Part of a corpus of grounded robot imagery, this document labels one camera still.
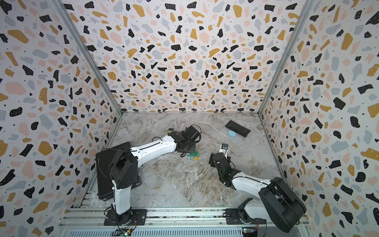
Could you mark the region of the dark green long lego brick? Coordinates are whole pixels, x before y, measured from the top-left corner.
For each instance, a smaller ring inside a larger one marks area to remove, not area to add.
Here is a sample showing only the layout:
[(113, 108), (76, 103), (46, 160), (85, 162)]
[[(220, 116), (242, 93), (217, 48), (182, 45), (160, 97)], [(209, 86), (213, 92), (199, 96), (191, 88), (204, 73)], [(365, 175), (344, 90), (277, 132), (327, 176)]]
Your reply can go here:
[(195, 151), (194, 153), (188, 154), (190, 157), (198, 157), (198, 151)]

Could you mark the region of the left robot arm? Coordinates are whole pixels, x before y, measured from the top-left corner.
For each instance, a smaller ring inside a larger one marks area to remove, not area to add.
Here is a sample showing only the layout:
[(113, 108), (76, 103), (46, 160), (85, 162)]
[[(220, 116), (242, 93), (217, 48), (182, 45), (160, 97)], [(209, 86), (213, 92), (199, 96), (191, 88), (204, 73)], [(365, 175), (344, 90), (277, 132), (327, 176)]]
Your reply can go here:
[(113, 202), (106, 212), (106, 226), (136, 224), (144, 225), (145, 209), (132, 209), (131, 191), (140, 182), (139, 169), (147, 162), (162, 155), (177, 152), (181, 156), (194, 153), (201, 141), (202, 130), (198, 125), (190, 125), (183, 131), (169, 130), (164, 137), (154, 137), (148, 144), (131, 147), (130, 143), (121, 148), (105, 148), (96, 154), (99, 163), (105, 158), (108, 173), (97, 164), (97, 173), (111, 184)]

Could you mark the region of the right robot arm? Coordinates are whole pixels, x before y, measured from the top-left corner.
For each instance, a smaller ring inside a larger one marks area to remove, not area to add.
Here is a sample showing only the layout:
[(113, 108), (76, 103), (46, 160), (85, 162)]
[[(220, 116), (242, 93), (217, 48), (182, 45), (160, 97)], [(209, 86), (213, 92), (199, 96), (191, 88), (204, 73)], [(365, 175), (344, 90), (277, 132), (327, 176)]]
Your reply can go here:
[(257, 204), (253, 198), (248, 198), (237, 209), (228, 209), (226, 217), (230, 224), (252, 224), (262, 219), (289, 233), (306, 214), (304, 203), (282, 178), (268, 180), (249, 176), (232, 168), (230, 159), (221, 152), (212, 153), (209, 163), (216, 168), (220, 182), (226, 187), (247, 192), (262, 202)]

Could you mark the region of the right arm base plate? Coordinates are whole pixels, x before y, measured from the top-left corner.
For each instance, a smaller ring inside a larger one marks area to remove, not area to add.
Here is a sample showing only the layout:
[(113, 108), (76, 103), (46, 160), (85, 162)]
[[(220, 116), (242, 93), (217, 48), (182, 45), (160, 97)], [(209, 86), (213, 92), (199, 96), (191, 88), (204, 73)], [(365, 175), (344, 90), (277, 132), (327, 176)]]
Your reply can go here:
[(238, 208), (227, 208), (223, 213), (223, 217), (226, 218), (228, 225), (257, 225), (266, 224), (266, 220), (249, 217), (246, 212)]

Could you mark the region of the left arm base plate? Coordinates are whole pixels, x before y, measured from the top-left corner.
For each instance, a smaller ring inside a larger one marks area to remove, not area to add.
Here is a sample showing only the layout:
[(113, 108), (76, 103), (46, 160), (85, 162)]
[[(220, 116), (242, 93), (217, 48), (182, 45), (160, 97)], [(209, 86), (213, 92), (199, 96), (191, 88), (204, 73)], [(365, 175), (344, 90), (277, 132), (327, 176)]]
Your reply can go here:
[(116, 226), (116, 225), (132, 225), (143, 226), (145, 225), (147, 217), (147, 209), (133, 209), (126, 211), (123, 214), (117, 214), (116, 211), (111, 208), (106, 213), (106, 219), (104, 226)]

